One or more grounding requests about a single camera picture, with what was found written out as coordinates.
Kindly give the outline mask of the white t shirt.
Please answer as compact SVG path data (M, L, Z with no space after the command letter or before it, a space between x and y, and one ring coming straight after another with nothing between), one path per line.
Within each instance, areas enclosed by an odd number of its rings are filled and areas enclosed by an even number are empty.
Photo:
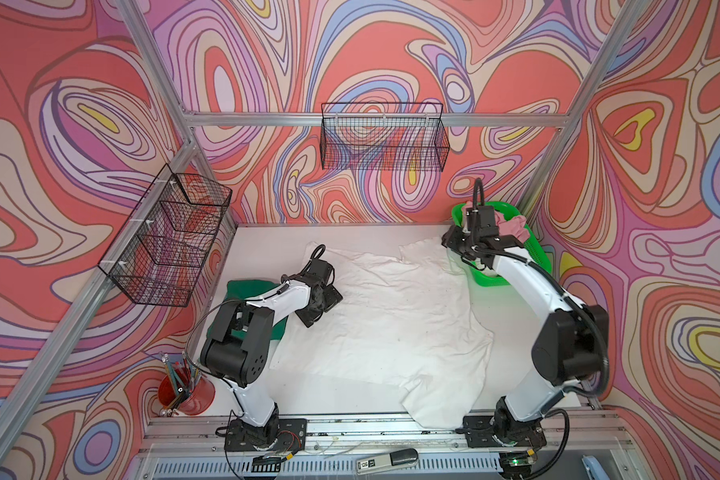
M402 388L402 405L421 426L455 428L484 388L493 334L439 240L399 252L327 250L343 299L311 327L290 323L271 366Z

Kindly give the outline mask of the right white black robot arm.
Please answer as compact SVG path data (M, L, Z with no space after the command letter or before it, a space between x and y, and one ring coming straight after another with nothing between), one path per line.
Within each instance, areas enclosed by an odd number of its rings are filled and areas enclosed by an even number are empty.
M531 440L541 432L541 420L569 393L587 398L604 394L611 373L608 313L569 293L519 239L500 233L480 179L474 183L471 206L443 235L442 245L470 268L491 270L507 280L541 322L531 348L532 368L497 402L487 428L494 441L515 446Z

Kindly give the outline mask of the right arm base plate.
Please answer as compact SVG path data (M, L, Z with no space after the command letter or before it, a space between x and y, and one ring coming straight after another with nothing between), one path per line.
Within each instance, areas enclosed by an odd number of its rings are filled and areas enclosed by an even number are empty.
M541 449L547 445L539 419L516 421L503 411L495 415L465 416L460 431L470 448Z

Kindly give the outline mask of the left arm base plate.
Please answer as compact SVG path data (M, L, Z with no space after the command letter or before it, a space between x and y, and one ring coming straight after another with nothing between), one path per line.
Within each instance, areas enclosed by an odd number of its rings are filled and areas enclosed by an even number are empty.
M305 418L274 418L256 427L233 418L222 435L224 451L295 453L304 449L308 422Z

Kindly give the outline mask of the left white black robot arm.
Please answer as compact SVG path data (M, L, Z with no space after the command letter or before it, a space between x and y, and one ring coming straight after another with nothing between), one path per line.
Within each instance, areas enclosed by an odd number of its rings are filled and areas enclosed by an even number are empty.
M229 383L241 409L227 428L234 451L279 441L279 407L254 383L265 370L278 321L294 314L310 328L343 300L325 252L326 246L318 245L302 270L258 296L223 302L206 334L200 362L211 376Z

